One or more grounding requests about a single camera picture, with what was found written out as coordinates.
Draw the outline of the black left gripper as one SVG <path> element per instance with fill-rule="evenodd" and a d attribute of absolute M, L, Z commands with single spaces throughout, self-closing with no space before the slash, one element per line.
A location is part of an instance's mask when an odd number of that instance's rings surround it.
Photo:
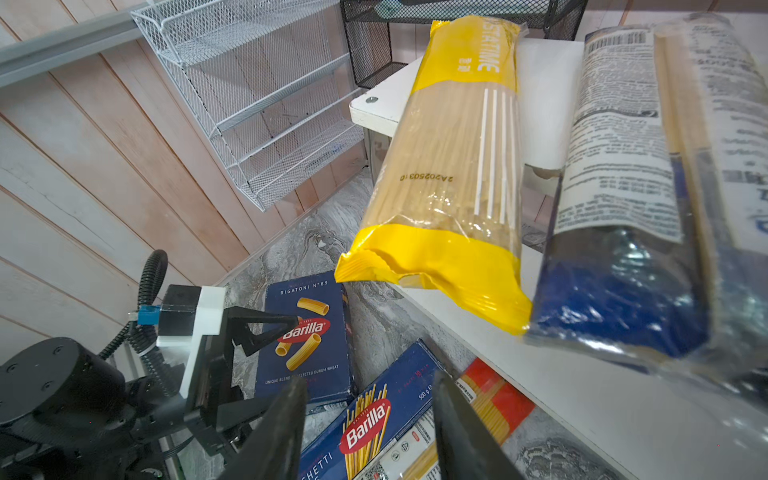
<path fill-rule="evenodd" d="M 277 342 L 299 325 L 297 316 L 278 315 L 240 306 L 224 310 L 226 336 L 246 357 Z M 164 395 L 158 382 L 142 377 L 132 383 L 136 418 L 132 439 L 140 444 L 186 431 L 210 456 L 236 456 L 253 429 L 250 422 L 266 413 L 270 400 L 247 399 L 232 383 L 232 368 L 217 358 L 202 369 L 189 396 Z"/>

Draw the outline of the clear blue-ended spaghetti bag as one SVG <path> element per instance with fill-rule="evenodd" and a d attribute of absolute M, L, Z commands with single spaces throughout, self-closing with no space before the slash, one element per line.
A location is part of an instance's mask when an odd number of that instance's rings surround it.
<path fill-rule="evenodd" d="M 767 365 L 767 85 L 711 13 L 584 45 L 529 342 L 730 383 Z"/>

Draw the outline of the blue Barilla rigatoni box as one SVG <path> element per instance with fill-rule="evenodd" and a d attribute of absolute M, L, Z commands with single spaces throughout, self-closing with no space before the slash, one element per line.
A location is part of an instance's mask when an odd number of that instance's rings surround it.
<path fill-rule="evenodd" d="M 347 405 L 357 395 L 345 287 L 327 271 L 269 285 L 268 313 L 298 325 L 258 353 L 254 396 L 270 398 L 293 377 L 307 382 L 309 415 Z"/>

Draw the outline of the red spaghetti bag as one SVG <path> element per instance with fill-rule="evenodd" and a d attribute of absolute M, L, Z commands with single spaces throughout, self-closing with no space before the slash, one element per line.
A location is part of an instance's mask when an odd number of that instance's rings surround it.
<path fill-rule="evenodd" d="M 476 359 L 450 386 L 436 380 L 437 406 L 389 442 L 358 479 L 521 479 L 501 449 L 535 405 Z"/>

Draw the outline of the yellow Pastatime spaghetti bag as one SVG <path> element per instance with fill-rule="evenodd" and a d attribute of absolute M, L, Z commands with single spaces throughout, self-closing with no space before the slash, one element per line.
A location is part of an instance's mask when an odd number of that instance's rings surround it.
<path fill-rule="evenodd" d="M 340 283 L 438 290 L 499 329 L 525 333 L 521 286 L 521 153 L 516 61 L 497 80 L 425 86 L 426 55 Z"/>

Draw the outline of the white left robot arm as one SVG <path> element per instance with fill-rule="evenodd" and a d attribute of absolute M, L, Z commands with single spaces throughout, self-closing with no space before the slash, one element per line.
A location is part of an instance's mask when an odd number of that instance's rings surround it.
<path fill-rule="evenodd" d="M 246 398 L 233 384 L 234 351 L 253 355 L 299 325 L 295 316 L 227 306 L 218 287 L 166 285 L 154 251 L 137 306 L 99 353 L 50 338 L 1 368 L 1 475 L 5 479 L 148 479 L 187 431 L 224 462 L 226 479 L 293 475 L 303 427 L 274 452 L 252 429 L 277 396 Z"/>

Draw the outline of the blue Barilla spaghetti bag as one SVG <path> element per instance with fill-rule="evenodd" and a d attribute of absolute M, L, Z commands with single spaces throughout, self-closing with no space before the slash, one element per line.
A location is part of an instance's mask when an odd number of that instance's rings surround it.
<path fill-rule="evenodd" d="M 442 369 L 424 341 L 415 341 L 303 450 L 298 477 L 362 479 L 430 410 Z"/>

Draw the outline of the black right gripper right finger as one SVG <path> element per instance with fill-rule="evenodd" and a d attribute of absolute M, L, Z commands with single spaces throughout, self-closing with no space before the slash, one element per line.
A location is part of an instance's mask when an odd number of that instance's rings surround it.
<path fill-rule="evenodd" d="M 433 411 L 443 480 L 524 479 L 451 377 L 442 371 L 434 378 Z"/>

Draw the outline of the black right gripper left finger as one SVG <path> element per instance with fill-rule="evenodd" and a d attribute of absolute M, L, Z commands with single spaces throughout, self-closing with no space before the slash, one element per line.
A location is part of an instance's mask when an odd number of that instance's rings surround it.
<path fill-rule="evenodd" d="M 298 479 L 306 403 L 306 380 L 292 378 L 219 479 Z"/>

